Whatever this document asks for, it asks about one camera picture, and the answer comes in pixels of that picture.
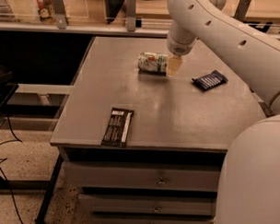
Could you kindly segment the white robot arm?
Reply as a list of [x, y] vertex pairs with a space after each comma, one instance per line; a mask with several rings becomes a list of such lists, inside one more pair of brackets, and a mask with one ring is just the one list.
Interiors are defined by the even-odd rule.
[[230, 145], [220, 173], [216, 224], [280, 224], [280, 41], [222, 13], [223, 0], [168, 0], [168, 48], [201, 40], [269, 106]]

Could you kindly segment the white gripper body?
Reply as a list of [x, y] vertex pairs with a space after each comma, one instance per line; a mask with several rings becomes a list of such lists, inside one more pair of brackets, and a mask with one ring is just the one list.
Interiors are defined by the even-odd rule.
[[176, 21], [172, 21], [167, 38], [167, 48], [174, 55], [186, 55], [190, 53], [196, 39], [193, 33], [182, 28]]

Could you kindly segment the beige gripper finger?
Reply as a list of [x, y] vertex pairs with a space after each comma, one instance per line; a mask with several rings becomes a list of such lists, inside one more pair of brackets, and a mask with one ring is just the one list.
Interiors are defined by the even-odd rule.
[[166, 75], [168, 77], [174, 76], [181, 68], [182, 63], [183, 61], [180, 55], [175, 55], [175, 54], [170, 55], [168, 59]]

